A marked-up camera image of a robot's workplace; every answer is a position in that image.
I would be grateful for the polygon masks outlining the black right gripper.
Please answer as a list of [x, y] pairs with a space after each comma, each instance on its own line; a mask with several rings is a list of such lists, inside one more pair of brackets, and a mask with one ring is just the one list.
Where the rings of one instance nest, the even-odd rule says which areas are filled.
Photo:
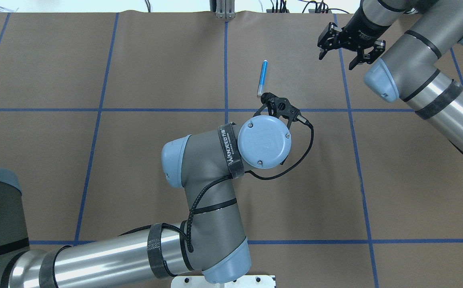
[[357, 53], [349, 63], [349, 70], [358, 64], [372, 64], [385, 51], [386, 41], [379, 39], [385, 31], [385, 26], [357, 23], [339, 29], [334, 22], [329, 22], [318, 38], [319, 60], [330, 50], [345, 48]]

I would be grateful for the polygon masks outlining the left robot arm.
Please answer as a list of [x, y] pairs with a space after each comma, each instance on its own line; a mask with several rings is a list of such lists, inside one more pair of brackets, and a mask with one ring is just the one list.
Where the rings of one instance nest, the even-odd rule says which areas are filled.
[[22, 191], [15, 173], [0, 168], [0, 288], [111, 288], [201, 270], [209, 283], [239, 279], [251, 257], [233, 179], [283, 164], [291, 149], [290, 126], [313, 125], [284, 97], [261, 96], [262, 106], [239, 126], [188, 135], [162, 148], [167, 182], [183, 188], [187, 220], [134, 228], [118, 237], [32, 250]]

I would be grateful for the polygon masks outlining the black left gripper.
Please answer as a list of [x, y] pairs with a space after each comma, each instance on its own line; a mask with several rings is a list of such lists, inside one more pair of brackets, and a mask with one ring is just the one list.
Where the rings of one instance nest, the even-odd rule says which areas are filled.
[[290, 104], [286, 97], [277, 97], [273, 93], [261, 95], [262, 106], [256, 111], [255, 116], [260, 116], [267, 108], [268, 115], [279, 119], [287, 120], [287, 128], [290, 129], [292, 122], [300, 122], [310, 127], [310, 122], [302, 116], [301, 110]]

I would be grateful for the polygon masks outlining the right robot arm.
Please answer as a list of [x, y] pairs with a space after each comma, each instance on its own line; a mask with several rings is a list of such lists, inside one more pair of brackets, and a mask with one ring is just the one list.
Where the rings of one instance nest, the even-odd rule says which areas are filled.
[[387, 102], [397, 99], [440, 131], [463, 155], [463, 85], [435, 62], [463, 45], [463, 0], [364, 0], [342, 28], [319, 35], [319, 59], [339, 48], [368, 63], [365, 84]]

